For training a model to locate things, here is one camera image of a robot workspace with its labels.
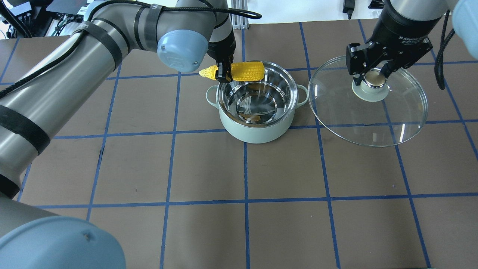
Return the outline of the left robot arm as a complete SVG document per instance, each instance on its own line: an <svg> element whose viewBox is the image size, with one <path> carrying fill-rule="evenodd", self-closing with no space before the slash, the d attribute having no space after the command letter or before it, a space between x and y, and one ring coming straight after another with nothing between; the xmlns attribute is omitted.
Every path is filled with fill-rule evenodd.
<svg viewBox="0 0 478 269"><path fill-rule="evenodd" d="M178 0L164 7L98 0L71 36L1 91L1 268L124 269L116 238L92 223L14 200L19 177L134 49L157 53L179 72L208 53L230 78L235 50L225 0Z"/></svg>

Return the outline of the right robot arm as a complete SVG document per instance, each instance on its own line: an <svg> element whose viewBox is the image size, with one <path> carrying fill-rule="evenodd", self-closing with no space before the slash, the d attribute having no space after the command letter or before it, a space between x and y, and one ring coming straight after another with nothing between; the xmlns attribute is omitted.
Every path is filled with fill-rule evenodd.
<svg viewBox="0 0 478 269"><path fill-rule="evenodd" d="M359 86L366 73L384 63L380 74L384 78L414 65L431 49L428 35L441 20L452 16L453 29L442 29L437 53L435 76L441 89L443 53L449 40L458 35L468 52L477 58L477 1L476 0L386 0L372 36L365 44L349 44L345 63L348 73Z"/></svg>

